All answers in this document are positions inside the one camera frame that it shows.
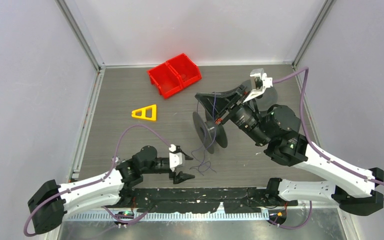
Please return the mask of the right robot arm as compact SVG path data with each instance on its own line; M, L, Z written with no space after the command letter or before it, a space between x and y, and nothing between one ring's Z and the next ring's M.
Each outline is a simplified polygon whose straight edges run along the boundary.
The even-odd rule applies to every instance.
M300 134L301 119L286 105L273 104L260 110L255 99L246 101L246 87L225 92L197 93L196 100L205 118L192 114L195 130L210 153L215 146L226 148L224 124L234 123L272 161L321 177L321 181L291 181L271 178L265 198L271 205L282 201L332 202L349 214L369 216L384 207L384 196L376 187L384 181L384 171L353 166L329 154Z

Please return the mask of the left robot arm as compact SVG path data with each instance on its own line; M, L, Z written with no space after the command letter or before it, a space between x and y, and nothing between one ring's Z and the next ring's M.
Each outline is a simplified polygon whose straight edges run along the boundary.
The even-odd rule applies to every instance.
M32 223L34 233L25 229L24 234L29 237L48 233L69 217L91 209L116 204L128 207L134 199L133 187L143 182L145 174L168 174L174 184L194 179L193 174L176 172L190 160L192 157L178 145L169 146L167 157L159 157L155 147L146 145L100 175L64 184L48 180L27 202L30 216L24 227Z

